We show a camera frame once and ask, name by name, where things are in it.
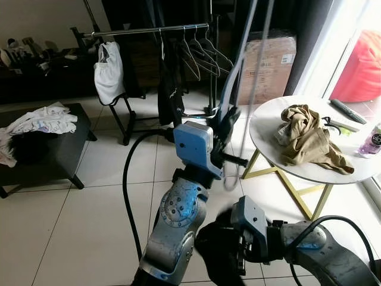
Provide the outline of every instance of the white cloth bag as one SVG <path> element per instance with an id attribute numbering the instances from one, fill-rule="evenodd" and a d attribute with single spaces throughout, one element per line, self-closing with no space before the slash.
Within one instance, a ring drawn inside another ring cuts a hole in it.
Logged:
<path id="1" fill-rule="evenodd" d="M 125 92 L 123 86 L 123 63 L 116 42 L 101 44 L 98 63 L 94 65 L 94 82 L 99 100 L 103 105 L 112 104 L 115 98 Z"/>

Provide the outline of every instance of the gold table leg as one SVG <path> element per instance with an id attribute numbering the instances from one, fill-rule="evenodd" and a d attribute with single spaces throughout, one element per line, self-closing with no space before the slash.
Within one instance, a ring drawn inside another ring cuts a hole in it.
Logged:
<path id="1" fill-rule="evenodd" d="M 258 151 L 258 149 L 255 149 L 255 152 L 250 159 L 249 165 L 247 166 L 247 168 L 245 169 L 245 171 L 242 175 L 242 179 L 253 178 L 256 176 L 275 172 L 276 175 L 279 177 L 279 179 L 282 181 L 285 188 L 287 189 L 289 195 L 294 200 L 295 204 L 300 209 L 301 213 L 304 215 L 304 217 L 308 220 L 316 220 L 320 216 L 321 211 L 323 210 L 323 207 L 324 207 L 324 205 L 328 199 L 328 196 L 331 192 L 333 185 L 332 184 L 317 185 L 317 186 L 312 186 L 309 188 L 301 189 L 298 191 L 291 184 L 290 180 L 287 178 L 284 171 L 279 169 L 278 167 L 274 166 L 274 164 L 269 162 L 269 161 L 268 161 L 268 163 L 270 164 L 271 168 L 267 168 L 267 169 L 263 169 L 263 170 L 259 170 L 259 171 L 255 171 L 255 172 L 250 172 L 254 163 L 257 161 L 257 158 L 259 155 L 260 155 L 260 152 Z M 307 207 L 307 205 L 305 204 L 305 202 L 301 196 L 305 195 L 305 194 L 309 194 L 311 192 L 321 190 L 321 188 L 323 186 L 324 186 L 324 190 L 320 196 L 319 202 L 316 205 L 315 211 L 312 214 L 311 210 Z"/>
<path id="2" fill-rule="evenodd" d="M 326 201 L 327 201 L 327 199 L 328 199 L 328 196 L 329 196 L 329 194 L 331 193 L 331 189 L 332 189 L 332 187 L 333 187 L 333 185 L 331 185 L 331 184 L 327 184 L 327 185 L 324 187 L 324 190 L 323 190 L 323 192 L 321 193 L 319 202 L 318 202 L 317 205 L 316 205 L 314 214 L 312 215 L 312 220 L 316 220 L 316 219 L 320 216 L 321 210 L 323 209 L 324 205 L 326 204 Z"/>

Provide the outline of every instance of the remote control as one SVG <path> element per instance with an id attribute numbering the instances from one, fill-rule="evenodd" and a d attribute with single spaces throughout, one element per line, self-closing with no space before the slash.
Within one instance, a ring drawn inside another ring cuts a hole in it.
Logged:
<path id="1" fill-rule="evenodd" d="M 331 104 L 333 106 L 335 106 L 343 114 L 347 115 L 353 121 L 356 121 L 356 122 L 361 123 L 361 124 L 366 124 L 367 123 L 365 118 L 363 118 L 361 115 L 356 113 L 354 110 L 350 109 L 348 106 L 346 106 L 341 101 L 339 101 L 339 100 L 331 100 Z"/>

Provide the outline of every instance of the round table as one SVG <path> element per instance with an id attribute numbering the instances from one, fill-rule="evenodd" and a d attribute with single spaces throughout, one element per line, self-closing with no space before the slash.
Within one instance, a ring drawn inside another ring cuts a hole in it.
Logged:
<path id="1" fill-rule="evenodd" d="M 252 178 L 265 173 L 276 172 L 298 207 L 303 212 L 304 216 L 314 220 L 320 215 L 333 185 L 353 184 L 376 175 L 380 171 L 381 153 L 373 156 L 373 158 L 362 158 L 356 153 L 358 147 L 365 141 L 373 128 L 373 125 L 368 123 L 358 132 L 350 134 L 350 136 L 341 135 L 331 138 L 332 142 L 340 148 L 343 155 L 353 165 L 353 174 L 342 175 L 333 170 L 324 169 L 314 163 L 285 166 L 279 160 L 284 147 L 277 143 L 274 134 L 278 126 L 281 123 L 284 123 L 280 118 L 282 111 L 293 104 L 308 104 L 310 109 L 319 113 L 320 118 L 325 116 L 346 118 L 333 108 L 328 101 L 322 99 L 290 96 L 275 98 L 265 102 L 254 111 L 250 121 L 250 136 L 257 149 L 250 160 L 249 166 L 243 173 L 242 178 Z M 250 173 L 249 171 L 255 163 L 259 153 L 267 159 L 271 168 Z M 321 189 L 321 186 L 297 191 L 289 182 L 283 171 L 302 179 L 324 184 L 323 193 L 313 214 L 303 202 L 301 195 Z"/>

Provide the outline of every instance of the black cable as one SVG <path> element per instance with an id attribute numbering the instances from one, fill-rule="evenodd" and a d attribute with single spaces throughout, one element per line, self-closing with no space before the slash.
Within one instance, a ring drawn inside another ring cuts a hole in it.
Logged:
<path id="1" fill-rule="evenodd" d="M 369 266 L 370 266 L 370 270 L 373 272 L 373 274 L 376 274 L 376 262 L 374 261 L 374 257 L 373 257 L 373 253 L 372 253 L 372 250 L 371 250 L 371 247 L 370 247 L 370 244 L 366 238 L 366 236 L 364 235 L 364 233 L 362 232 L 362 230 L 353 222 L 351 221 L 350 219 L 347 219 L 346 217 L 343 217 L 343 216 L 323 216 L 323 217 L 320 217 L 318 218 L 317 220 L 315 220 L 314 222 L 312 222 L 301 234 L 299 234 L 297 236 L 297 238 L 295 238 L 295 240 L 293 240 L 286 248 L 285 248 L 285 256 L 289 255 L 292 251 L 294 251 L 294 249 L 297 248 L 297 246 L 299 245 L 299 243 L 310 233 L 312 232 L 316 226 L 318 226 L 319 224 L 321 224 L 322 222 L 326 221 L 326 220 L 342 220 L 348 224 L 350 224 L 356 231 L 357 233 L 359 234 L 359 236 L 361 237 L 361 239 L 363 240 L 363 243 L 365 245 L 365 248 L 367 249 L 367 252 L 368 252 L 368 257 L 369 257 Z"/>
<path id="2" fill-rule="evenodd" d="M 145 133 L 142 136 L 140 136 L 135 141 L 135 143 L 132 145 L 131 150 L 129 152 L 129 155 L 127 156 L 126 164 L 124 165 L 124 170 L 123 170 L 122 186 L 123 186 L 124 203 L 126 205 L 127 214 L 129 216 L 129 219 L 130 219 L 132 234 L 133 234 L 133 238 L 135 240 L 136 251 L 138 253 L 138 259 L 139 259 L 139 261 L 142 258 L 142 248 L 140 247 L 139 234 L 138 234 L 138 230 L 136 229 L 135 221 L 133 219 L 132 209 L 131 209 L 131 205 L 130 205 L 130 200 L 129 200 L 129 196 L 128 196 L 128 193 L 127 193 L 127 173 L 128 173 L 128 170 L 129 170 L 129 166 L 130 166 L 132 155 L 133 155 L 136 147 L 139 145 L 139 143 L 142 142 L 147 137 L 150 137 L 150 136 L 153 136 L 153 135 L 159 135 L 159 134 L 162 134 L 162 132 L 163 132 L 163 130 L 156 129 L 156 130 L 153 130 L 151 132 Z"/>
<path id="3" fill-rule="evenodd" d="M 298 276 L 296 275 L 296 272 L 295 272 L 295 268 L 293 267 L 293 264 L 290 263 L 290 268 L 291 268 L 291 273 L 292 273 L 292 277 L 293 279 L 295 280 L 295 283 L 297 284 L 297 286 L 303 286 L 299 279 L 298 279 Z"/>

